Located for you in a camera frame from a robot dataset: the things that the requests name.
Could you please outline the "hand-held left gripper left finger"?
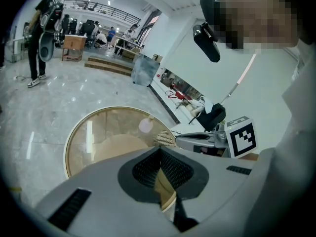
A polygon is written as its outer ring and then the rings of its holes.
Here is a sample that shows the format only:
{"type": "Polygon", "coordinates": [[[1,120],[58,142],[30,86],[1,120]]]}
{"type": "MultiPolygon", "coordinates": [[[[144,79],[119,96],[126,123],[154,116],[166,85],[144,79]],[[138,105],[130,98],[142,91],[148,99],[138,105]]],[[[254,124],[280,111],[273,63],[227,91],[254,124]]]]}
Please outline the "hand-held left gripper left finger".
{"type": "Polygon", "coordinates": [[[36,212],[56,236],[176,236],[177,228],[160,208],[159,194],[132,173],[154,151],[134,151],[85,167],[46,195],[36,212]]]}

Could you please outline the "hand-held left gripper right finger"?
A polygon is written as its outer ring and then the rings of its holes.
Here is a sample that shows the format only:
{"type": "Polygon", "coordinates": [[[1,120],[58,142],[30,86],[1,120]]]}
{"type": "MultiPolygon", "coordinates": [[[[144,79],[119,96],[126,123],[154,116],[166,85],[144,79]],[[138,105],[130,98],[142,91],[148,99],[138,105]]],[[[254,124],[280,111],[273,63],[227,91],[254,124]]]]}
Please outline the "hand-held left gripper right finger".
{"type": "Polygon", "coordinates": [[[238,195],[254,163],[200,155],[176,148],[160,150],[163,184],[171,188],[174,218],[160,226],[162,237],[243,237],[249,209],[238,195]]]}

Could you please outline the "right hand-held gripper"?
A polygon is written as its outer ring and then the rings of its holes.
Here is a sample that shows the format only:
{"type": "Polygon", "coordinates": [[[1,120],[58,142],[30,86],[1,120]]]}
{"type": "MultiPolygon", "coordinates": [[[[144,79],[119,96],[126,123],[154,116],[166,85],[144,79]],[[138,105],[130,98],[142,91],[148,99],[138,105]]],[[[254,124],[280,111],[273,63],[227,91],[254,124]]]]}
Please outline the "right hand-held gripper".
{"type": "Polygon", "coordinates": [[[200,154],[224,158],[242,158],[256,149],[253,119],[242,116],[217,124],[209,133],[188,133],[175,138],[179,147],[193,147],[200,154]]]}

